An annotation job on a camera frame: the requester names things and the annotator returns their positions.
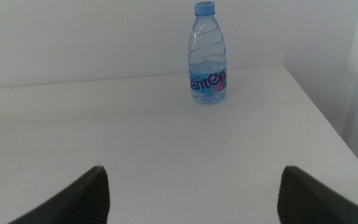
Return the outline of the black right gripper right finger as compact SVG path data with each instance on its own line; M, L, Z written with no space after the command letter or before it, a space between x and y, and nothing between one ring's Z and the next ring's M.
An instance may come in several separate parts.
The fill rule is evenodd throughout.
M277 213L284 224L358 224L358 205L297 166L282 172Z

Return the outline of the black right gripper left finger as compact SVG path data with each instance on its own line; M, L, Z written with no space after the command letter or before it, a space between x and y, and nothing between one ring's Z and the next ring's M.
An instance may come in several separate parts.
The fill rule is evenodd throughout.
M12 222L105 224L109 208L106 169L103 166L94 166L61 192Z

